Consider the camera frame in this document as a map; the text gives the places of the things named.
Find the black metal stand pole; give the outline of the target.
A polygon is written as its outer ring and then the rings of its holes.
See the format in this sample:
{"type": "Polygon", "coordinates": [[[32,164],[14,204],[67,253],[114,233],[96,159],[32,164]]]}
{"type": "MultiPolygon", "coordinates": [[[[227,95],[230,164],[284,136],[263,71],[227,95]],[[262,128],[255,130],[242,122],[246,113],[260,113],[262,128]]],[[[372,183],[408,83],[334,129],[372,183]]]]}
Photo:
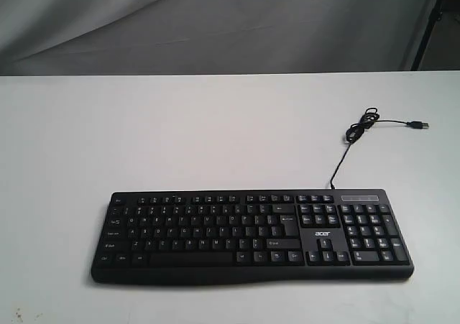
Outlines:
{"type": "Polygon", "coordinates": [[[436,0],[425,25],[411,70],[458,70],[459,0],[436,0]]]}

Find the grey backdrop cloth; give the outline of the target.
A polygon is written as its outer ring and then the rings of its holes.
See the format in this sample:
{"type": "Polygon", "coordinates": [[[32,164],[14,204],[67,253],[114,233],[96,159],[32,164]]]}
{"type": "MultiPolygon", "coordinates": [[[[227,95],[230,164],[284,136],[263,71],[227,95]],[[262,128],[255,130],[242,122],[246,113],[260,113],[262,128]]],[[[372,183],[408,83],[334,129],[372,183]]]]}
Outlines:
{"type": "Polygon", "coordinates": [[[2,75],[408,70],[435,0],[1,0],[2,75]]]}

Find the black acer keyboard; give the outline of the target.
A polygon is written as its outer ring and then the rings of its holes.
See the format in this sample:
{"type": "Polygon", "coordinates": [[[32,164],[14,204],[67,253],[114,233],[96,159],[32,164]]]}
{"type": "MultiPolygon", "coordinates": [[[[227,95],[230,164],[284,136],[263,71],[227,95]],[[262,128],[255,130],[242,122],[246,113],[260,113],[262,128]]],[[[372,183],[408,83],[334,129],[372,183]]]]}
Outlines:
{"type": "Polygon", "coordinates": [[[91,266],[106,284],[409,278],[384,190],[114,193],[91,266]]]}

